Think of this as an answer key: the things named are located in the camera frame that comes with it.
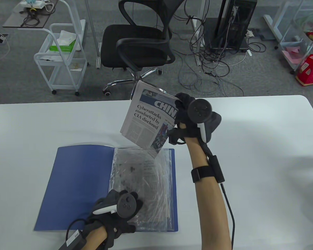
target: vr controller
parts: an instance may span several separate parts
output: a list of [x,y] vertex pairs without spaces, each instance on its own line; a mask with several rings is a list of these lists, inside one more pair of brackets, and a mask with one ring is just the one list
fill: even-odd
[[221,116],[213,112],[211,104],[204,99],[196,99],[189,104],[188,116],[200,129],[202,141],[208,143],[221,122]]
[[136,210],[137,202],[134,196],[130,193],[122,194],[121,196],[116,195],[117,192],[110,191],[107,196],[107,201],[100,203],[96,206],[96,210],[93,214],[104,214],[104,213],[117,213],[121,218],[131,217]]

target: clear plastic sleeve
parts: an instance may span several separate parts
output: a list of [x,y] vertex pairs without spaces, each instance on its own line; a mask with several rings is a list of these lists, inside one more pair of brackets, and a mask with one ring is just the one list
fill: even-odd
[[144,202],[130,222],[136,231],[173,231],[172,162],[169,149],[154,159],[148,150],[117,148],[114,152],[109,190],[137,192]]

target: chair seat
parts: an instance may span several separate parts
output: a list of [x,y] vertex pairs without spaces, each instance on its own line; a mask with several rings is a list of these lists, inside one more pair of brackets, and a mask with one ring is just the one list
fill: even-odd
[[[110,25],[103,34],[101,61],[108,68],[127,68],[116,50],[116,43],[122,38],[154,38],[161,39],[162,32],[156,28],[135,25]],[[130,59],[139,67],[158,67],[167,61],[163,51],[146,47],[130,47],[125,51]]]

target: gray carpet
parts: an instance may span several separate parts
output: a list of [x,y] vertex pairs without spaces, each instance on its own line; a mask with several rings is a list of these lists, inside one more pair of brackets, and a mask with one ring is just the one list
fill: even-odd
[[[117,1],[109,0],[89,0],[92,10],[94,26],[97,37],[101,40],[103,31],[110,24],[126,24],[118,10]],[[220,1],[214,2],[210,6],[208,16],[216,17],[219,12]],[[83,84],[80,88],[81,96],[76,97],[72,90],[58,90],[57,95],[52,95],[47,84],[42,78],[33,55],[38,52],[46,34],[41,31],[21,31],[16,29],[3,29],[1,26],[9,16],[7,10],[16,5],[15,0],[0,1],[0,32],[9,33],[8,41],[11,51],[8,56],[0,61],[0,104],[1,103],[37,103],[37,102],[70,102],[70,101],[102,101],[102,100],[125,100],[129,99],[132,86],[114,86],[111,88],[111,96],[105,97],[102,88],[110,81],[130,78],[128,71],[121,69],[109,69],[102,67],[95,69],[96,51],[91,35],[91,29],[85,34],[84,48],[91,66],[87,68]],[[88,19],[84,1],[78,1],[79,14],[81,19]],[[267,28],[262,15],[270,14],[274,16],[277,11],[279,1],[260,0],[253,15],[250,27]],[[197,1],[188,0],[187,12],[191,15],[197,13]],[[128,12],[131,13],[132,5],[128,5]],[[281,23],[281,30],[285,29],[288,21],[295,11],[295,7],[290,7],[290,11]],[[177,14],[184,16],[181,6]],[[135,5],[134,20],[140,25],[154,26],[156,23],[155,13],[144,6]],[[57,5],[56,13],[50,18],[49,23],[69,21],[67,9],[62,3]],[[172,29],[179,33],[181,38],[190,39],[192,36],[192,26],[185,22],[172,20]],[[189,53],[189,44],[181,40],[177,35],[173,36],[172,48],[183,53]],[[253,53],[252,57],[246,56],[245,60],[235,66],[231,66],[231,72],[225,77],[237,86],[241,87],[245,96],[265,96],[265,95],[304,95],[313,107],[313,86],[302,87],[289,74],[290,67],[278,51],[274,50],[276,42],[264,42],[267,51],[264,53]],[[7,51],[6,46],[0,46],[0,56]],[[224,61],[234,64],[243,59],[244,55],[227,55]],[[196,76],[177,56],[177,60],[170,65],[165,65],[163,75],[150,75],[147,81],[158,85],[170,94],[187,92],[195,97],[222,97],[222,96],[242,96],[242,92],[233,85],[224,82],[222,87],[214,83],[214,79],[202,73],[202,69],[195,64],[193,56],[187,56],[186,62],[199,74],[203,81],[199,90],[211,92],[213,94],[203,95],[197,92],[184,89],[178,83],[178,77],[183,83],[195,81]],[[218,67],[218,74],[222,75],[225,67]]]

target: red bag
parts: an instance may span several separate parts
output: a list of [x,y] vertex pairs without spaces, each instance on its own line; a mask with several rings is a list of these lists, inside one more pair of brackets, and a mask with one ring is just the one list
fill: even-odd
[[313,54],[309,55],[302,63],[296,79],[303,85],[313,84]]

